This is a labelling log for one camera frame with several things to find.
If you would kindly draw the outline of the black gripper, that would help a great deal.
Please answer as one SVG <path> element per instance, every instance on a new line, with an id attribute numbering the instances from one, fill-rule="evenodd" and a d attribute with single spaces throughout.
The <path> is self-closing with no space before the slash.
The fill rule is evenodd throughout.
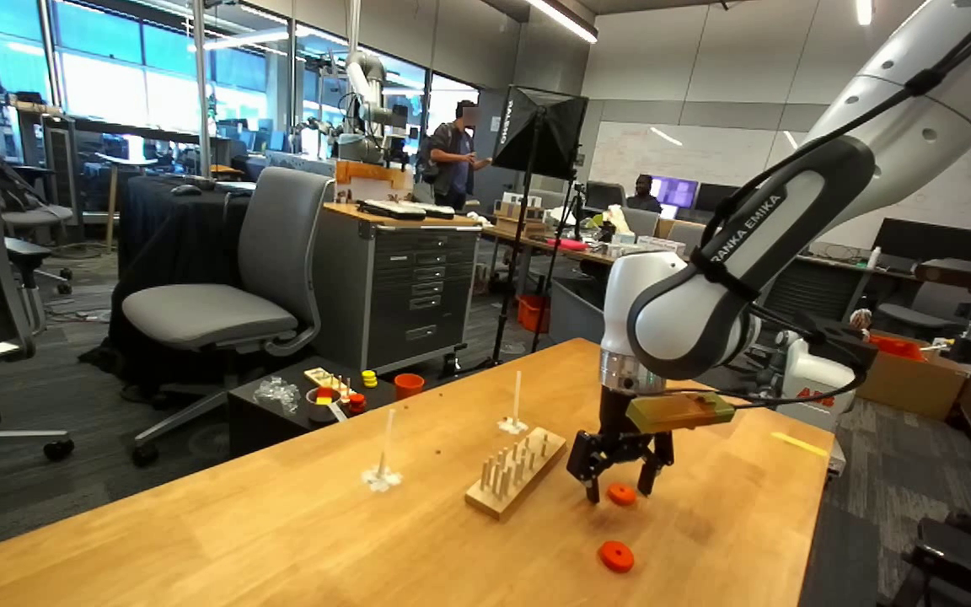
<path id="1" fill-rule="evenodd" d="M 573 439 L 566 472 L 582 485 L 590 505 L 599 502 L 599 470 L 612 463 L 642 458 L 638 475 L 638 493 L 649 495 L 656 472 L 674 466 L 674 436 L 648 436 L 631 417 L 631 396 L 603 389 L 599 391 L 599 430 L 578 431 Z"/>

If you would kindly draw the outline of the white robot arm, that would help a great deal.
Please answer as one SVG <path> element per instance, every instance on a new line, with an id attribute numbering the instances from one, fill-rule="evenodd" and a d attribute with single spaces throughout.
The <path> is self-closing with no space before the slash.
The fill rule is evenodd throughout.
<path id="1" fill-rule="evenodd" d="M 586 488 L 618 463 L 649 493 L 674 463 L 672 436 L 726 400 L 678 400 L 745 346 L 766 288 L 827 228 L 899 204 L 971 149 L 971 0 L 922 0 L 873 52 L 805 143 L 749 180 L 678 253 L 628 253 L 608 272 L 599 423 L 571 446 L 566 472 Z"/>

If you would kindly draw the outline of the white ABB robot base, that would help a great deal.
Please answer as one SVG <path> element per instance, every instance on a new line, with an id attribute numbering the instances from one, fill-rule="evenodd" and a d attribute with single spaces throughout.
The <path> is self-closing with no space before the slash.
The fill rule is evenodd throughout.
<path id="1" fill-rule="evenodd" d="M 851 372 L 812 354 L 809 340 L 791 332 L 782 332 L 780 344 L 785 346 L 782 416 L 834 431 L 838 416 L 851 406 Z"/>

